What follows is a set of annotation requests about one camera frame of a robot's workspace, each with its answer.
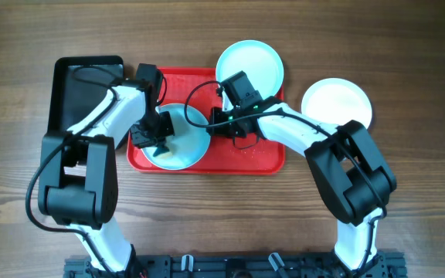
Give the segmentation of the green yellow sponge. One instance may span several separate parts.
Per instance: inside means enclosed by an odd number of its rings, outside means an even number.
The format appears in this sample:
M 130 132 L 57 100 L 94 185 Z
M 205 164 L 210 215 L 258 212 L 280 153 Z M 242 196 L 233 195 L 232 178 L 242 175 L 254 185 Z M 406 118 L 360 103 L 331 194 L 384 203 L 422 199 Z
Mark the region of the green yellow sponge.
M 166 159 L 170 158 L 171 156 L 172 151 L 166 144 L 159 144 L 156 146 L 152 154 L 152 157 L 157 159 Z

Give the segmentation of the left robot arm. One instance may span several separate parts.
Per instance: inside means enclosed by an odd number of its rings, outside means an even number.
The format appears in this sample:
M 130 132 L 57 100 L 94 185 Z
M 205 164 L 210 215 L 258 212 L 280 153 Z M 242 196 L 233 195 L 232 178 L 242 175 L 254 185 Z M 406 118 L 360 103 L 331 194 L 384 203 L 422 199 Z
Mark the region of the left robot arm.
M 73 233 L 87 257 L 68 259 L 67 277 L 145 277 L 147 269 L 125 239 L 114 212 L 118 200 L 115 151 L 125 136 L 158 147 L 173 134 L 159 113 L 167 83 L 154 65 L 124 77 L 116 56 L 66 57 L 56 62 L 47 132 L 25 203 L 37 202 L 56 233 Z

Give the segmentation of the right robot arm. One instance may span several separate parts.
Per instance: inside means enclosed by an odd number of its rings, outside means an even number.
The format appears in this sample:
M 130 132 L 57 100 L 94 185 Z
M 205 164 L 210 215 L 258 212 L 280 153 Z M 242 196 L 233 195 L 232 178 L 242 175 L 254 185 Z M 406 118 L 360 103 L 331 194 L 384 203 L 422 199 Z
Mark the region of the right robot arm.
M 345 274 L 360 277 L 377 255 L 377 224 L 387 216 L 396 178 L 363 124 L 313 120 L 276 97 L 263 98 L 243 72 L 217 83 L 231 110 L 211 112 L 211 135 L 255 134 L 302 154 L 322 201 L 338 221 L 334 254 Z

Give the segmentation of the white round plate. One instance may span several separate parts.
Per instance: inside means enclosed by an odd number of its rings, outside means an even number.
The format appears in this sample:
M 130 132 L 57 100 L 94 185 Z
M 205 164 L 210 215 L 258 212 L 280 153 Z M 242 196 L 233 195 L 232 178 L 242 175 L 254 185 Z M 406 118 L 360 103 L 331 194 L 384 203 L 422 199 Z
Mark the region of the white round plate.
M 343 125 L 356 120 L 369 128 L 373 109 L 364 90 L 342 78 L 326 78 L 312 84 L 304 93 L 301 113 L 328 124 Z

